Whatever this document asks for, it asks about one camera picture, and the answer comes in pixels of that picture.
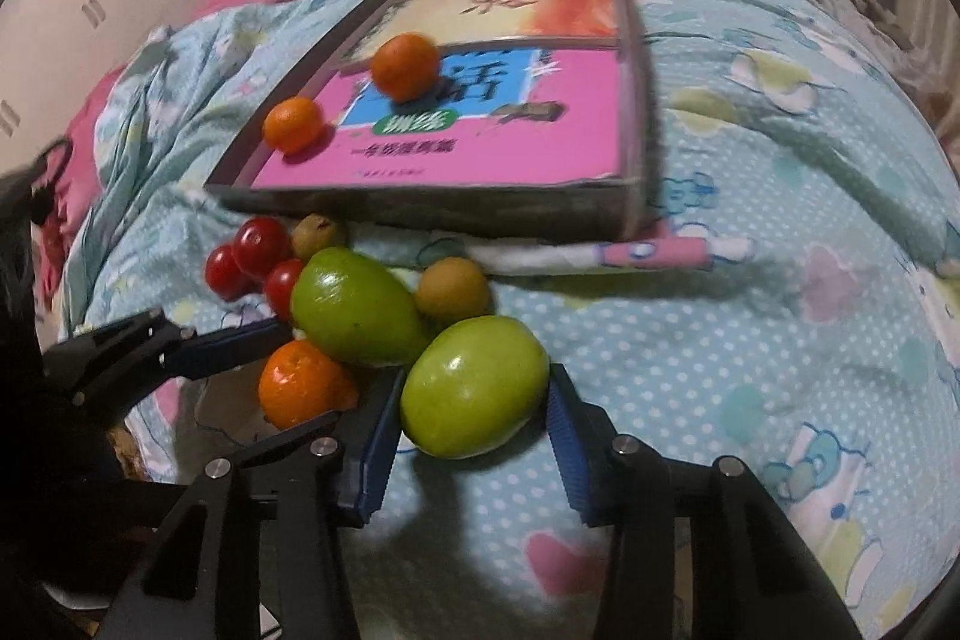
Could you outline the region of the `orange tangerine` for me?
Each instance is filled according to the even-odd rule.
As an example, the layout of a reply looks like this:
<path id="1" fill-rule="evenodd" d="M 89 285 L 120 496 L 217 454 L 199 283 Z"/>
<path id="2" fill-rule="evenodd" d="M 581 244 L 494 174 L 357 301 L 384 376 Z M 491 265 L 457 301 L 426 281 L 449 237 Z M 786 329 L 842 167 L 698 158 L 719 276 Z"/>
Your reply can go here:
<path id="1" fill-rule="evenodd" d="M 313 99 L 290 97 L 270 109 L 262 122 L 262 140 L 285 156 L 299 154 L 325 133 L 322 109 Z"/>
<path id="2" fill-rule="evenodd" d="M 265 362 L 257 398 L 265 419 L 286 431 L 314 417 L 355 408 L 359 390 L 342 364 L 312 342 L 295 339 Z"/>
<path id="3" fill-rule="evenodd" d="M 420 32 L 394 35 L 371 58 L 370 75 L 377 91 L 394 103 L 420 99 L 441 76 L 438 46 Z"/>

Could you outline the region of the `red cherry tomato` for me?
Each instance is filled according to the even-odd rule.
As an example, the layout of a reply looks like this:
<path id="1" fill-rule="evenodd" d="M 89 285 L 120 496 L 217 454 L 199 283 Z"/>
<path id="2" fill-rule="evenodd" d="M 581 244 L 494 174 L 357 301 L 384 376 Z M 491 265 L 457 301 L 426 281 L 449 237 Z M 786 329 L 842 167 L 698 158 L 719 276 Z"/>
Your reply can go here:
<path id="1" fill-rule="evenodd" d="M 263 297 L 277 319 L 283 321 L 291 319 L 291 294 L 299 280 L 302 268 L 304 263 L 300 259 L 288 259 L 275 266 L 263 281 Z"/>
<path id="2" fill-rule="evenodd" d="M 239 268 L 233 247 L 229 244 L 218 245 L 208 253 L 203 279 L 206 287 L 224 302 L 247 296 L 254 289 L 254 281 Z"/>
<path id="3" fill-rule="evenodd" d="M 231 250 L 238 268 L 254 281 L 265 280 L 275 266 L 293 255 L 285 224 L 268 216 L 245 221 L 231 241 Z"/>

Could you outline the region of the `oval green jujube fruit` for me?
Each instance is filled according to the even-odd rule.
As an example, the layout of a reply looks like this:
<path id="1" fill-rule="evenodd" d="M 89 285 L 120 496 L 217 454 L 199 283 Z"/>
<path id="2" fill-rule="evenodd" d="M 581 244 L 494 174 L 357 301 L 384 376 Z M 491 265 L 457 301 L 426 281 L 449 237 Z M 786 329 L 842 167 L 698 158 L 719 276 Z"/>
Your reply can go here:
<path id="1" fill-rule="evenodd" d="M 290 314 L 314 346 L 345 364 L 409 365 L 430 341 L 407 286 L 382 263 L 345 247 L 319 250 L 306 263 Z"/>

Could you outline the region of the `round green jujube fruit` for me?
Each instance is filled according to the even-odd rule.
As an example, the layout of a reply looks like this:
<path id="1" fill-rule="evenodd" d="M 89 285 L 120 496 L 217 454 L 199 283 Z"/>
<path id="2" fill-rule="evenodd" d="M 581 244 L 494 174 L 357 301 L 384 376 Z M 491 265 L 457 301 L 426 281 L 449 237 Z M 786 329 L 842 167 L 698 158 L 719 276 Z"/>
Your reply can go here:
<path id="1" fill-rule="evenodd" d="M 524 323 L 458 321 L 413 364 L 400 398 L 404 434 L 420 452 L 467 459 L 493 452 L 539 411 L 550 357 Z"/>

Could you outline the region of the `brown longan near tomatoes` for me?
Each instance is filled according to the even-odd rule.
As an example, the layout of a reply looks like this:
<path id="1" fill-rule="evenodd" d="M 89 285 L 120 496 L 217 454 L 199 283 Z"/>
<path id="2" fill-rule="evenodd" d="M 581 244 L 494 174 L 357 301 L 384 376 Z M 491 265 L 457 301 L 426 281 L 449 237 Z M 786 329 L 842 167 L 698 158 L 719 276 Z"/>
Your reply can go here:
<path id="1" fill-rule="evenodd" d="M 291 230 L 291 248 L 302 262 L 309 262 L 325 248 L 345 247 L 347 241 L 345 224 L 322 214 L 308 214 Z"/>

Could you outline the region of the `orange tangerine at tray edge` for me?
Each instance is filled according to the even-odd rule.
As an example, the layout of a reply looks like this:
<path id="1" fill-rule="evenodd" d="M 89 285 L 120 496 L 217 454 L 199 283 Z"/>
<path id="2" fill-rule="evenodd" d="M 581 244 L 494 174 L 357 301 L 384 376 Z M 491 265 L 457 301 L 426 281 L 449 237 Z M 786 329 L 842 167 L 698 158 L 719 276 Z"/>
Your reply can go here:
<path id="1" fill-rule="evenodd" d="M 262 122 L 262 140 L 285 156 L 299 154 L 325 133 L 322 109 L 313 99 L 290 97 L 270 109 Z"/>

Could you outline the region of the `brown longan on right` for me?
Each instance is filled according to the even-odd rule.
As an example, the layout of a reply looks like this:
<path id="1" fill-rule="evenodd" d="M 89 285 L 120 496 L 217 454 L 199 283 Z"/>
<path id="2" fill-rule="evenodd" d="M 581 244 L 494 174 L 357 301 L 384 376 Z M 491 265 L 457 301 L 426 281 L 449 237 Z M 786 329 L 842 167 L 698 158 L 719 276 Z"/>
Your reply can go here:
<path id="1" fill-rule="evenodd" d="M 421 273 L 415 303 L 421 314 L 441 323 L 480 317 L 490 312 L 490 283 L 483 269 L 469 259 L 448 257 Z"/>

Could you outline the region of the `blue hello kitty quilt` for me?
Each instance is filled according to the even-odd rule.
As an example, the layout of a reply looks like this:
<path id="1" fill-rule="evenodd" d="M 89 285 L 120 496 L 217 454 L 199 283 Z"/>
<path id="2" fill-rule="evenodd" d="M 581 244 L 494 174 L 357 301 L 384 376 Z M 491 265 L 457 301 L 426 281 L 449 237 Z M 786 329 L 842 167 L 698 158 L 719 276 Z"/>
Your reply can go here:
<path id="1" fill-rule="evenodd" d="M 260 319 L 206 289 L 236 229 L 202 185 L 298 58 L 361 0 L 155 32 L 94 125 L 101 195 L 65 263 L 68 333 L 160 307 Z M 652 57 L 651 206 L 703 269 L 503 280 L 613 424 L 667 456 L 740 456 L 866 637 L 958 555 L 958 185 L 895 81 L 811 0 L 636 0 Z"/>

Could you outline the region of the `orange tangerine on blue label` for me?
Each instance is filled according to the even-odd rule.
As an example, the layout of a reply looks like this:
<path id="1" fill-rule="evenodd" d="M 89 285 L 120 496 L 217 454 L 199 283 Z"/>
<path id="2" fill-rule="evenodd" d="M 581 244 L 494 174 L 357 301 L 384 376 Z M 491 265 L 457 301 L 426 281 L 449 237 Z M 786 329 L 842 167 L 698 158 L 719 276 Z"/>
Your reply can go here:
<path id="1" fill-rule="evenodd" d="M 420 99 L 441 76 L 438 46 L 420 32 L 394 35 L 371 58 L 370 75 L 377 91 L 394 103 Z"/>

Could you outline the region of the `pink book in tray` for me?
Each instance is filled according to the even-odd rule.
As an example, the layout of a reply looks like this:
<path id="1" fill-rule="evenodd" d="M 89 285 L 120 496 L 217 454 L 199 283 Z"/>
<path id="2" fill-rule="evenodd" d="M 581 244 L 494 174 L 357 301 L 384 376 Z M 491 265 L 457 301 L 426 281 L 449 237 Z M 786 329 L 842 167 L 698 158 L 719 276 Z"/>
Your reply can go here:
<path id="1" fill-rule="evenodd" d="M 449 92 L 389 103 L 366 73 L 339 73 L 316 103 L 331 139 L 268 156 L 257 190 L 387 185 L 558 185 L 619 174 L 619 65 L 610 50 L 451 53 Z"/>

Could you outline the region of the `grey cardboard tray box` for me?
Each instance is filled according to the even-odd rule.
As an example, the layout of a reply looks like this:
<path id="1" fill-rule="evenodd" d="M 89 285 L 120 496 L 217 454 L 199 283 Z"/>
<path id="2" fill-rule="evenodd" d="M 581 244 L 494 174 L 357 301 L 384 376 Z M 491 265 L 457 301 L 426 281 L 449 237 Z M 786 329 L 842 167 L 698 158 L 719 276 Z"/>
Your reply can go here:
<path id="1" fill-rule="evenodd" d="M 366 73 L 370 58 L 348 55 L 376 19 L 398 0 L 361 0 L 322 34 L 268 92 L 267 104 L 290 97 L 313 99 L 339 73 Z M 438 46 L 441 76 L 420 99 L 389 103 L 418 109 L 449 92 L 443 60 L 451 53 L 511 49 L 610 50 L 619 65 L 619 174 L 597 181 L 558 185 L 387 185 L 372 187 L 257 190 L 252 177 L 270 154 L 262 140 L 263 113 L 251 119 L 229 143 L 206 179 L 206 188 L 228 208 L 245 213 L 299 216 L 325 213 L 352 221 L 371 221 L 410 229 L 446 229 L 485 237 L 545 237 L 560 242 L 581 239 L 619 241 L 638 232 L 644 220 L 647 190 L 647 58 L 643 25 L 633 0 L 613 0 L 617 35 L 585 37 L 510 37 L 493 41 L 455 42 Z"/>

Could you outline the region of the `yellow orange book in tray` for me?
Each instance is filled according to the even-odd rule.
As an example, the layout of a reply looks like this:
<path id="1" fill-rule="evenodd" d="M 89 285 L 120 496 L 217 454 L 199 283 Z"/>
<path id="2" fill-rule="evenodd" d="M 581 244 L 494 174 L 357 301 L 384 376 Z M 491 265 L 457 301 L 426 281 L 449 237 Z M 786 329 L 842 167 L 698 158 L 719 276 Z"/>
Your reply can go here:
<path id="1" fill-rule="evenodd" d="M 438 46 L 539 35 L 610 39 L 617 35 L 617 16 L 613 0 L 398 0 L 348 58 L 370 58 L 405 32 L 426 35 Z"/>

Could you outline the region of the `cream curtain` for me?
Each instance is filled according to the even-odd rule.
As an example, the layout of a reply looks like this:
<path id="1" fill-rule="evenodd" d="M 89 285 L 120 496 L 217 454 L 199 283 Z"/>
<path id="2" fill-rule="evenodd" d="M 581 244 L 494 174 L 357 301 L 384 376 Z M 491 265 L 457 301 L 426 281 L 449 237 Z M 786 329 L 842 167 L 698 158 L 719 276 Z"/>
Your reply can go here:
<path id="1" fill-rule="evenodd" d="M 895 0 L 900 28 L 926 55 L 942 86 L 952 96 L 937 99 L 931 127 L 958 169 L 958 13 L 950 0 Z"/>

